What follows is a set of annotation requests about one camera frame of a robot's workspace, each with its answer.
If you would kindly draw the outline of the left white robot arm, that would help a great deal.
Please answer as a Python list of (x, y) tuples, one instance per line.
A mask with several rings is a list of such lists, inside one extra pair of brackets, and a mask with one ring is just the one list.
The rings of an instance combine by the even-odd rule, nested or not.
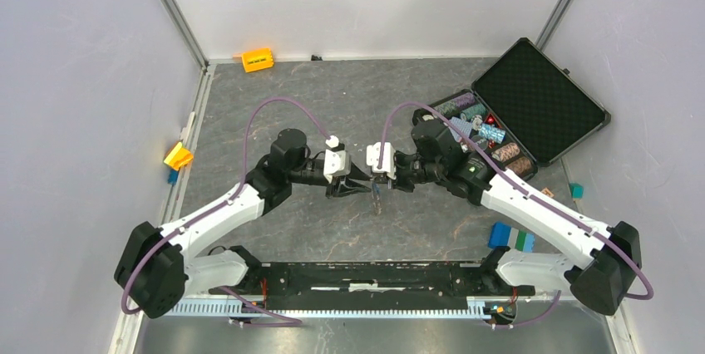
[(329, 198), (368, 193), (370, 176), (351, 160), (335, 136), (320, 155), (312, 155), (307, 136), (282, 130), (264, 155), (236, 184), (211, 203), (160, 227), (137, 225), (127, 240), (114, 279), (123, 299), (132, 300), (149, 318), (165, 315), (183, 297), (221, 286), (252, 293), (260, 270), (233, 249), (204, 256), (212, 243), (274, 210), (288, 199), (294, 184), (323, 186)]

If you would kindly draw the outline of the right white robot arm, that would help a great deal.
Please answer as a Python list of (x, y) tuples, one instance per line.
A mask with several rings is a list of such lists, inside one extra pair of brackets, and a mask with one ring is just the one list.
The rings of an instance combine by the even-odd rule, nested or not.
[(407, 155), (387, 141), (367, 150), (374, 174), (394, 189), (437, 183), (451, 194), (514, 220), (557, 249), (525, 253), (503, 245), (480, 272), (481, 286), (501, 294), (510, 286), (567, 290), (590, 310), (613, 316), (629, 290), (643, 280), (639, 231), (620, 221), (609, 225), (543, 194), (487, 153), (462, 129), (438, 119), (417, 124), (417, 152)]

